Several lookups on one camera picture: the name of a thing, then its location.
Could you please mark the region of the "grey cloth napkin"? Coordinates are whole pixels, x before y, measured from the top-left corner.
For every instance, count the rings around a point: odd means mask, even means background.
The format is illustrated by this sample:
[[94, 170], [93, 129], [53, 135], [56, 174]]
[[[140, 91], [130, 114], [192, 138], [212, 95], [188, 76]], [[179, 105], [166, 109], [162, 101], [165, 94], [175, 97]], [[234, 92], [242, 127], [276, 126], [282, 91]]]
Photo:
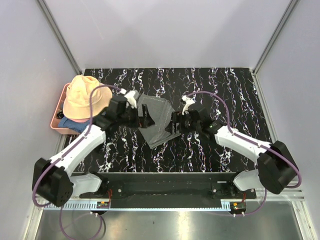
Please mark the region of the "grey cloth napkin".
[[167, 99], [142, 94], [137, 103], [139, 114], [142, 113], [142, 105], [147, 106], [149, 115], [154, 121], [154, 125], [148, 128], [139, 128], [150, 149], [154, 149], [181, 135], [165, 130], [171, 122], [172, 112], [175, 111]]

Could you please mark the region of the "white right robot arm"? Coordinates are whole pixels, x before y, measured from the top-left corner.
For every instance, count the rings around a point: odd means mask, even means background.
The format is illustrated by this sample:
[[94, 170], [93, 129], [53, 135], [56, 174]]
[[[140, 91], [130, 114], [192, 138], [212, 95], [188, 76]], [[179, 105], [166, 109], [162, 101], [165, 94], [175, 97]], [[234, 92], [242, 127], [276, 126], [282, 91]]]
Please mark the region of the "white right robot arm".
[[298, 167], [283, 142], [270, 143], [247, 136], [220, 120], [213, 120], [204, 109], [173, 112], [165, 130], [172, 134], [196, 132], [256, 164], [255, 170], [238, 172], [231, 178], [227, 192], [232, 198], [239, 198], [245, 191], [256, 188], [265, 188], [278, 195], [298, 176]]

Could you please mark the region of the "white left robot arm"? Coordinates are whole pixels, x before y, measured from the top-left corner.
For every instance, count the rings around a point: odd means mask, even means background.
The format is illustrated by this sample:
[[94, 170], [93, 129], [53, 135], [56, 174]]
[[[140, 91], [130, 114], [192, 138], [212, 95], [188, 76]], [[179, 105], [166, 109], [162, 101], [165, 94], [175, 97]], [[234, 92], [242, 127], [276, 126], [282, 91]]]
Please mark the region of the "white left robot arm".
[[39, 195], [57, 207], [82, 194], [92, 193], [103, 198], [108, 193], [107, 180], [98, 173], [73, 176], [75, 168], [120, 126], [146, 129], [154, 124], [146, 104], [135, 107], [127, 97], [114, 96], [109, 106], [93, 117], [90, 125], [70, 145], [49, 160], [36, 161], [32, 195]]

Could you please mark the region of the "blue cloth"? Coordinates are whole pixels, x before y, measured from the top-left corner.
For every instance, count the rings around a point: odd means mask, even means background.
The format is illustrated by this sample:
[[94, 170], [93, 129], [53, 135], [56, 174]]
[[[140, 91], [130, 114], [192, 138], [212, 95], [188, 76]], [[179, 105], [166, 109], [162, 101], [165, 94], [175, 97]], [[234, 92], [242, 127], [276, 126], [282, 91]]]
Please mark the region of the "blue cloth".
[[82, 133], [86, 127], [89, 125], [90, 121], [87, 120], [85, 122], [75, 122], [71, 119], [68, 119], [67, 117], [63, 117], [59, 124], [58, 124], [58, 127], [59, 128], [67, 128], [67, 129], [70, 129], [70, 130], [73, 130], [77, 133]]

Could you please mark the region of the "peach bucket hat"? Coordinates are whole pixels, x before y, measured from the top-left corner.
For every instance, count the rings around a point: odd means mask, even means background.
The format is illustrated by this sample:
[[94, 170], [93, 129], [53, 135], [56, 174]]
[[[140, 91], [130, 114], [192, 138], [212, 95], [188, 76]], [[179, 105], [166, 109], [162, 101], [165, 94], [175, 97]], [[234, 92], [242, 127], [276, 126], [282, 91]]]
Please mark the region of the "peach bucket hat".
[[109, 87], [99, 87], [102, 84], [92, 76], [77, 75], [66, 90], [66, 98], [62, 112], [70, 120], [84, 121], [92, 115], [98, 115], [109, 103], [113, 93]]

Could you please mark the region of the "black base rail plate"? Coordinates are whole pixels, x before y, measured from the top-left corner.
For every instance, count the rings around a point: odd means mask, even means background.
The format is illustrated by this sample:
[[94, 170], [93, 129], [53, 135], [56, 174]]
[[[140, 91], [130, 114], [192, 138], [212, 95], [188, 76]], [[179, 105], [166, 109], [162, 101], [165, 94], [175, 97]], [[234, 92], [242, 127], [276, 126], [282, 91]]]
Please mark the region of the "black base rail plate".
[[82, 199], [111, 197], [111, 208], [226, 209], [223, 200], [254, 200], [254, 189], [245, 192], [232, 186], [233, 173], [102, 173], [104, 186], [99, 193], [87, 192]]

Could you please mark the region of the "left aluminium frame post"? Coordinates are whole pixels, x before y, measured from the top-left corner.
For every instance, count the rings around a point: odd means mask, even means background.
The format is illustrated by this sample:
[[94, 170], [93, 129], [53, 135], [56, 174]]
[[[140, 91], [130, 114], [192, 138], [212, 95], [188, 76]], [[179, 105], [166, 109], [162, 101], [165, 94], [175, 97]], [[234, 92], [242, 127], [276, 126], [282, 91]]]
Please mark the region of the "left aluminium frame post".
[[56, 37], [56, 40], [58, 41], [61, 49], [63, 50], [68, 62], [70, 63], [73, 71], [75, 72], [76, 75], [81, 74], [83, 71], [79, 67], [75, 57], [73, 56], [65, 38], [63, 37], [58, 24], [56, 23], [56, 20], [48, 7], [47, 3], [45, 0], [35, 0], [37, 5], [39, 6], [44, 18], [46, 19], [48, 25], [50, 26], [54, 36]]

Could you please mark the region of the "aluminium frame post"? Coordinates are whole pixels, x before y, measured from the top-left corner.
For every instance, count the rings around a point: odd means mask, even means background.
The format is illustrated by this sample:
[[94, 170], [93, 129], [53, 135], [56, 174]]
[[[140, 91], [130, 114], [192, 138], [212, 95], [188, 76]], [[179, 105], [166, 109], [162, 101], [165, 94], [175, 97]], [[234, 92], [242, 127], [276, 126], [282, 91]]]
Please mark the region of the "aluminium frame post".
[[257, 61], [257, 64], [252, 69], [254, 74], [257, 74], [261, 69], [262, 65], [264, 64], [265, 60], [267, 59], [270, 51], [272, 50], [274, 44], [276, 43], [277, 39], [279, 38], [280, 34], [282, 33], [283, 29], [285, 28], [288, 20], [290, 19], [292, 13], [295, 11], [297, 5], [299, 4], [299, 0], [290, 0], [284, 13], [282, 14], [276, 28], [274, 29], [267, 45], [265, 46], [260, 58]]
[[56, 40], [58, 41], [61, 49], [63, 50], [68, 62], [70, 63], [73, 71], [75, 72], [76, 75], [81, 74], [83, 71], [79, 67], [75, 57], [73, 56], [65, 38], [63, 37], [58, 24], [56, 23], [56, 20], [48, 7], [47, 3], [45, 0], [35, 0], [37, 5], [39, 6], [44, 18], [46, 19], [48, 25], [50, 26], [54, 36], [56, 37]]

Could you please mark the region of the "right aluminium frame post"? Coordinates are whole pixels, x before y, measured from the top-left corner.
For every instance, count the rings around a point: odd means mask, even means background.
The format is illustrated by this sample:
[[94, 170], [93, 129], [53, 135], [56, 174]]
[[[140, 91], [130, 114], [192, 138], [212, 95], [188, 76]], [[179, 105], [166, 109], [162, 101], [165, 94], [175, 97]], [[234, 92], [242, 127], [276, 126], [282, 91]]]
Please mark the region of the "right aluminium frame post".
[[299, 4], [299, 0], [290, 0], [284, 13], [282, 14], [276, 28], [274, 29], [267, 45], [265, 46], [260, 58], [257, 61], [257, 64], [252, 69], [254, 74], [257, 74], [261, 69], [262, 65], [264, 64], [265, 60], [267, 59], [270, 51], [272, 50], [274, 44], [276, 43], [277, 39], [279, 38], [280, 34], [282, 33], [283, 29], [285, 28], [288, 20], [290, 19], [292, 13], [295, 11], [297, 5]]

